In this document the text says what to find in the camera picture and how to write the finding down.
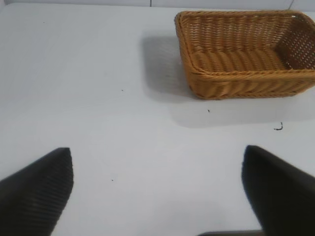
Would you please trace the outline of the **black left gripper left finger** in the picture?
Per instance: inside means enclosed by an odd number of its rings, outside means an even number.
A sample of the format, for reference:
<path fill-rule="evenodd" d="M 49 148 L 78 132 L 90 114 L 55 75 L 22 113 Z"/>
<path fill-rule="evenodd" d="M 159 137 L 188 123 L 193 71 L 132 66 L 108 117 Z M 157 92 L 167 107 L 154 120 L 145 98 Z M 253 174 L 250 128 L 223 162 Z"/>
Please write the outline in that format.
<path fill-rule="evenodd" d="M 49 236 L 74 185 L 71 152 L 57 148 L 0 182 L 0 234 Z"/>

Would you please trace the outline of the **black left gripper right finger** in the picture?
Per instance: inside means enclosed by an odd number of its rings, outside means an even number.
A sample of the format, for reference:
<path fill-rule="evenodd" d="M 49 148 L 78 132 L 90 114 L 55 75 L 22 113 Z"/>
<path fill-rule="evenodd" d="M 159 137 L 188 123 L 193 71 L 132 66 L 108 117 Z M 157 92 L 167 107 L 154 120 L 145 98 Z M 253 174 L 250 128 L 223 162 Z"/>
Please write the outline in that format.
<path fill-rule="evenodd" d="M 242 165 L 246 197 L 267 236 L 315 234 L 315 178 L 258 146 Z"/>

